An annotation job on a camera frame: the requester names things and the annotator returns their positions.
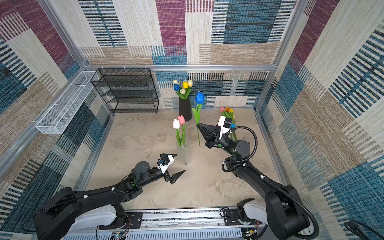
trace mesh shelf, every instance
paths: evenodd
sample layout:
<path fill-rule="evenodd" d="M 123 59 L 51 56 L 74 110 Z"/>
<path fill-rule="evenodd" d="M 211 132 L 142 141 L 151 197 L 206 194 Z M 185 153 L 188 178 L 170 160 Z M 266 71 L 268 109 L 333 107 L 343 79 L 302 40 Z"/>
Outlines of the mesh shelf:
<path fill-rule="evenodd" d="M 113 113 L 157 113 L 159 99 L 151 71 L 145 68 L 103 68 L 91 83 Z"/>
<path fill-rule="evenodd" d="M 94 71 L 81 72 L 46 112 L 36 128 L 43 134 L 62 134 L 92 90 L 91 78 L 98 78 Z"/>

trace blue tulip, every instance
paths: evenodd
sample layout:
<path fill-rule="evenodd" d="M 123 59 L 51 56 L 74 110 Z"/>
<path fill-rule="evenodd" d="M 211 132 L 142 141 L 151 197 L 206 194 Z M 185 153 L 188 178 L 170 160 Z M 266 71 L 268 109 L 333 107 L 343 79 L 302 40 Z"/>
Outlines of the blue tulip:
<path fill-rule="evenodd" d="M 175 89 L 175 91 L 179 91 L 180 90 L 180 86 L 178 84 L 174 84 L 173 85 L 173 89 Z"/>
<path fill-rule="evenodd" d="M 197 102 L 197 103 L 203 103 L 204 102 L 204 94 L 201 91 L 199 91 L 196 94 L 195 102 Z"/>

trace black vase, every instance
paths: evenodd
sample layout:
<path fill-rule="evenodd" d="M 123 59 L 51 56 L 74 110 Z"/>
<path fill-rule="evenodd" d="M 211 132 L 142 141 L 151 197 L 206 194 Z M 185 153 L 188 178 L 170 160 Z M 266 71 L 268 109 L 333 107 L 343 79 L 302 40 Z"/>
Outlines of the black vase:
<path fill-rule="evenodd" d="M 189 98 L 179 98 L 179 115 L 183 115 L 185 121 L 189 121 L 192 118 L 192 108 Z"/>

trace white tulip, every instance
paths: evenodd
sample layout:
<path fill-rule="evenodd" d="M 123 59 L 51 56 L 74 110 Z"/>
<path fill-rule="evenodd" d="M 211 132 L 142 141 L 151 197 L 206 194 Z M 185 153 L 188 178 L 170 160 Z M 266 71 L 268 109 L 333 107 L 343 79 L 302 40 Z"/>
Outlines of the white tulip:
<path fill-rule="evenodd" d="M 178 119 L 173 120 L 173 128 L 179 129 L 180 128 L 180 121 Z"/>

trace clear glass vase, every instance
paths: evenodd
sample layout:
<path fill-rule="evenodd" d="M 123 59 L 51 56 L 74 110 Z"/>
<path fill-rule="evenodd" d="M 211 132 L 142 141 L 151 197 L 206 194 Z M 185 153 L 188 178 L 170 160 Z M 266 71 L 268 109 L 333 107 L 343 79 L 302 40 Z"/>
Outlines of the clear glass vase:
<path fill-rule="evenodd" d="M 187 141 L 185 141 L 185 145 L 177 146 L 177 156 L 175 157 L 176 161 L 178 161 L 181 165 L 188 165 L 192 162 L 192 153 L 190 151 L 190 146 L 188 146 Z"/>

